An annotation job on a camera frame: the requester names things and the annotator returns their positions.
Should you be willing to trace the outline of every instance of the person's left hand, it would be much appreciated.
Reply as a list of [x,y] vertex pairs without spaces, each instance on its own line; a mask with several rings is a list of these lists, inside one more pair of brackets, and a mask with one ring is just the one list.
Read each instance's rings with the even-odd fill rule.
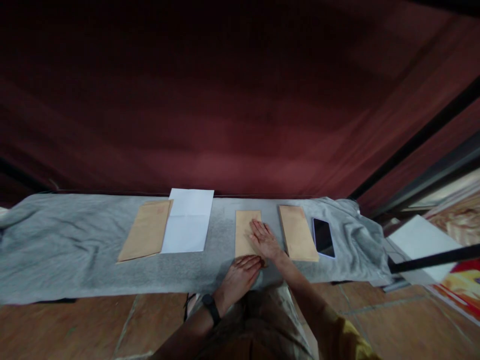
[[255,283],[262,266],[261,259],[257,255],[247,255],[233,261],[220,287],[213,293],[220,317]]

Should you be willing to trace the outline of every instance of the person's right hand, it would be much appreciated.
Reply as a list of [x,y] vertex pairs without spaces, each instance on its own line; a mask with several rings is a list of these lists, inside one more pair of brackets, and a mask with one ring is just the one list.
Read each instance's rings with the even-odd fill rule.
[[250,235],[252,243],[257,247],[261,254],[267,259],[274,260],[280,256],[283,250],[274,235],[274,232],[267,224],[252,219],[250,222],[253,234]]

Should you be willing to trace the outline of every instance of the sleeve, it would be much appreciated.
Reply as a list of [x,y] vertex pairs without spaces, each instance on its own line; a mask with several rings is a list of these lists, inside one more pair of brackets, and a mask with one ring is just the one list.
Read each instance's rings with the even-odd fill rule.
[[324,360],[377,360],[380,357],[353,324],[326,306],[318,319],[318,351]]

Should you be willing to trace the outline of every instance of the person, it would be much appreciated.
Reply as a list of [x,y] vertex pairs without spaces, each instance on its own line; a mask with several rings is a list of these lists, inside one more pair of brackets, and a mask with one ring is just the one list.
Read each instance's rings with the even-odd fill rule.
[[379,359],[296,268],[270,227],[257,220],[250,227],[252,243],[278,268],[289,289],[249,291],[262,259],[255,255],[235,259],[220,287],[197,301],[151,359],[312,359],[289,290],[317,340],[321,358]]

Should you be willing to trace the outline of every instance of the smartphone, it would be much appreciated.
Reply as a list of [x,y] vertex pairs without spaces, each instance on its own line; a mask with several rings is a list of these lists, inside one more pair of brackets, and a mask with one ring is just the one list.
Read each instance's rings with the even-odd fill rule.
[[313,242],[316,251],[329,258],[335,258],[334,243],[332,241],[332,233],[330,232],[330,224],[326,221],[313,218]]

